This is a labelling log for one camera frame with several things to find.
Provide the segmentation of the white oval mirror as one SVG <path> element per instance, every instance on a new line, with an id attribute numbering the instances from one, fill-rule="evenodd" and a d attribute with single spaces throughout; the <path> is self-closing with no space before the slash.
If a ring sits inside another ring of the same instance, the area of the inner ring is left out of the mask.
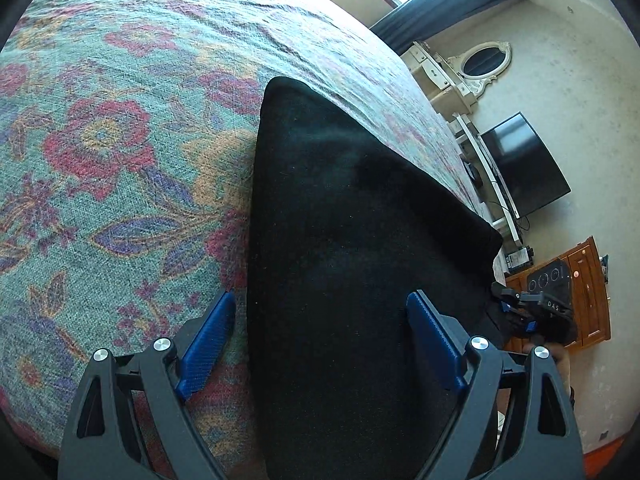
<path id="1" fill-rule="evenodd" d="M 512 48 L 506 41 L 486 41 L 447 58 L 456 75 L 476 98 L 511 65 Z"/>

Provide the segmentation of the dark blue curtain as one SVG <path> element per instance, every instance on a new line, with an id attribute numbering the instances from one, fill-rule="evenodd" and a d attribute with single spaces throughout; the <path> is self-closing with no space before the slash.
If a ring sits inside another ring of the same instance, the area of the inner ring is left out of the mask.
<path id="1" fill-rule="evenodd" d="M 370 31 L 397 54 L 413 41 L 431 38 L 443 30 L 498 6 L 506 0 L 408 0 L 378 20 Z"/>

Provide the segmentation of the wooden cabinet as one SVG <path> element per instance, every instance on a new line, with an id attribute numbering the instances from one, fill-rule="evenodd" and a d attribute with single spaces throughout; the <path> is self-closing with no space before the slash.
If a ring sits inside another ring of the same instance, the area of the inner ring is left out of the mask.
<path id="1" fill-rule="evenodd" d="M 610 302 L 596 241 L 592 236 L 544 263 L 508 275 L 506 284 L 517 292 L 545 292 L 559 282 L 570 285 L 570 303 L 577 325 L 577 339 L 566 346 L 577 353 L 611 339 Z"/>

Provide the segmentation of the floral bedspread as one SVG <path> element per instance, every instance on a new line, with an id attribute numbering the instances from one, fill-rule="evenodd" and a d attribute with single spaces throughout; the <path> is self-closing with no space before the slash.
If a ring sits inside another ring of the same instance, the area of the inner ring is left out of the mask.
<path id="1" fill-rule="evenodd" d="M 461 152 L 404 62 L 330 0 L 32 0 L 1 51 L 1 415 L 60 461 L 93 352 L 142 352 L 235 299 L 186 401 L 221 479 L 272 479 L 248 367 L 265 90 L 306 84 L 476 212 Z M 143 393 L 157 479 L 168 463 Z"/>

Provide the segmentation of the white tv stand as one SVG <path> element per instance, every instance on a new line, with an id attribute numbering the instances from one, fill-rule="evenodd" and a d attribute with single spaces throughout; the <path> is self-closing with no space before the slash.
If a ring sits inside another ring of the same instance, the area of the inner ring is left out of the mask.
<path id="1" fill-rule="evenodd" d="M 469 128 L 471 122 L 465 115 L 454 114 L 454 123 L 457 124 L 461 130 L 459 143 L 462 144 L 464 142 L 468 142 L 470 144 L 476 158 L 480 162 L 480 166 L 484 169 L 486 179 L 494 190 L 497 203 L 502 211 L 501 217 L 491 222 L 491 225 L 502 234 L 509 233 L 509 237 L 513 244 L 517 248 L 522 248 L 523 240 L 521 238 L 520 231 L 518 230 L 518 224 L 516 223 L 514 214 L 512 214 L 512 210 L 506 200 L 506 194 L 502 192 L 498 176 L 492 169 L 488 157 L 480 146 L 480 137 L 477 134 L 472 133 L 472 130 Z"/>

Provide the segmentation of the white dresser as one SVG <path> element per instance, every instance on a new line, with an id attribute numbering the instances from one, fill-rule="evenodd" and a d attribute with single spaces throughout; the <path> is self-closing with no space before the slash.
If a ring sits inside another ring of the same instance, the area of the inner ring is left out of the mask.
<path id="1" fill-rule="evenodd" d="M 427 44 L 413 41 L 401 55 L 424 96 L 439 115 L 452 122 L 458 115 L 473 113 L 477 98 L 471 88 L 438 53 Z"/>

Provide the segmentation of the black pants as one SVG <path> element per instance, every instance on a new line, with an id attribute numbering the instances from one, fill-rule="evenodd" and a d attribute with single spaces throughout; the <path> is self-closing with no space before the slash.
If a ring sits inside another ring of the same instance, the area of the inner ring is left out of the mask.
<path id="1" fill-rule="evenodd" d="M 268 84 L 247 270 L 248 367 L 273 479 L 412 479 L 454 410 L 406 301 L 494 344 L 501 238 L 426 172 L 299 81 Z"/>

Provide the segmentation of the black flat television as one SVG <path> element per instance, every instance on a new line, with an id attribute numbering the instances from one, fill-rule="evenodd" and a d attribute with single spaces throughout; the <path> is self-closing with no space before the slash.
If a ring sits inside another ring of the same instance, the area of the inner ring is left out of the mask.
<path id="1" fill-rule="evenodd" d="M 570 194 L 570 185 L 522 113 L 480 135 L 518 218 Z"/>

